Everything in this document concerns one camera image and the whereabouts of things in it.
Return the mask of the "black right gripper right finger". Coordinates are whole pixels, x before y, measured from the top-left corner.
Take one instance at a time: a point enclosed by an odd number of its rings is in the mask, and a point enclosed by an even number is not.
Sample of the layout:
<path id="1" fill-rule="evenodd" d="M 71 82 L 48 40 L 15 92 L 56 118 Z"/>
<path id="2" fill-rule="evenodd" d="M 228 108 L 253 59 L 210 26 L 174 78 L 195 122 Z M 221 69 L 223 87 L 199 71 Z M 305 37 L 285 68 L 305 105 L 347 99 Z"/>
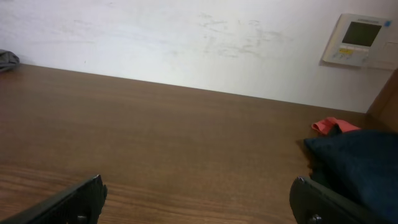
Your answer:
<path id="1" fill-rule="evenodd" d="M 298 224 L 390 224 L 308 177 L 293 181 L 289 203 Z"/>

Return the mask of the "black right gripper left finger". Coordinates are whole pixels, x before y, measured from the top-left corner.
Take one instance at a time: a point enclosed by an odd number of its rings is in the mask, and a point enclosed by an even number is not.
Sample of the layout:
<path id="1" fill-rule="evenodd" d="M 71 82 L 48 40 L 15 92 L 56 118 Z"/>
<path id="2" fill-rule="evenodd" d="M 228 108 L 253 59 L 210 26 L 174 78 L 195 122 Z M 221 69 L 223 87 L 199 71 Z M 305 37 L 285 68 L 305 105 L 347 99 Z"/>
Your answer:
<path id="1" fill-rule="evenodd" d="M 1 221 L 1 224 L 97 224 L 108 189 L 100 175 Z"/>

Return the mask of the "grey shorts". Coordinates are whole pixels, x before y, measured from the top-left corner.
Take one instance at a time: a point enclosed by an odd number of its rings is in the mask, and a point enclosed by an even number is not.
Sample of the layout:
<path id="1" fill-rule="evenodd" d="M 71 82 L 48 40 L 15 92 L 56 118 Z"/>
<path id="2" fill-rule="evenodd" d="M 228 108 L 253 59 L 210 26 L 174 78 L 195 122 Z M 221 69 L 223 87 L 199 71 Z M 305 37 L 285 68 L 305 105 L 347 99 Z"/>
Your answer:
<path id="1" fill-rule="evenodd" d="M 20 59 L 13 52 L 0 50 L 0 72 L 15 69 L 20 64 Z"/>

